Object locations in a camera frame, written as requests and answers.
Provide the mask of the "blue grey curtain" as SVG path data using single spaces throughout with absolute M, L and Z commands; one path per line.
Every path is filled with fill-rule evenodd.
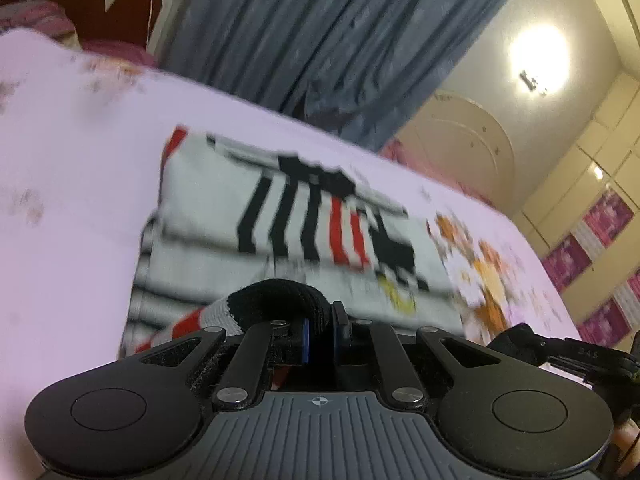
M 188 0 L 162 67 L 380 150 L 506 0 Z

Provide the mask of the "striped knit child sweater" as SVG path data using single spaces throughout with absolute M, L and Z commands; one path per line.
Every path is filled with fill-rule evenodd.
M 461 335 L 427 223 L 344 172 L 177 128 L 141 235 L 120 352 L 205 326 L 241 330 L 238 290 L 270 278 L 317 289 L 352 318 Z

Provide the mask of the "cream wardrobe with pink panels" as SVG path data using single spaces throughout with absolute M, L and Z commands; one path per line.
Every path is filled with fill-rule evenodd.
M 627 351 L 639 329 L 639 81 L 619 72 L 513 218 L 583 340 Z

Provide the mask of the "pink bedding on far bed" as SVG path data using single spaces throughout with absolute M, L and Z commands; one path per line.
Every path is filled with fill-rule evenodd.
M 439 183 L 448 186 L 448 188 L 453 188 L 466 196 L 480 200 L 489 207 L 495 207 L 495 204 L 488 197 L 477 192 L 475 188 L 471 188 L 469 185 L 464 184 L 460 179 L 438 169 L 424 156 L 419 156 L 413 148 L 406 148 L 405 145 L 402 144 L 401 140 L 393 139 L 388 141 L 378 154 L 383 158 L 396 162 L 396 164 L 416 172 L 417 174 L 422 174 L 423 177 L 438 181 Z

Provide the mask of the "wall lamp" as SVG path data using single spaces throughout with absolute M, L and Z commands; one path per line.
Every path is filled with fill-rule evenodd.
M 521 73 L 518 74 L 521 81 L 524 82 L 526 88 L 533 93 L 537 93 L 540 96 L 547 95 L 547 87 L 538 81 L 535 77 L 533 77 L 530 73 L 527 73 L 526 70 L 522 70 Z

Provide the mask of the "pink floral bed sheet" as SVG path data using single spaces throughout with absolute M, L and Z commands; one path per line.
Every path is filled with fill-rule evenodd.
M 24 434 L 29 401 L 117 356 L 160 156 L 178 125 L 341 168 L 417 217 L 452 214 L 516 267 L 515 322 L 576 336 L 537 255 L 500 212 L 232 96 L 15 29 L 1 38 L 3 478 L 40 475 Z

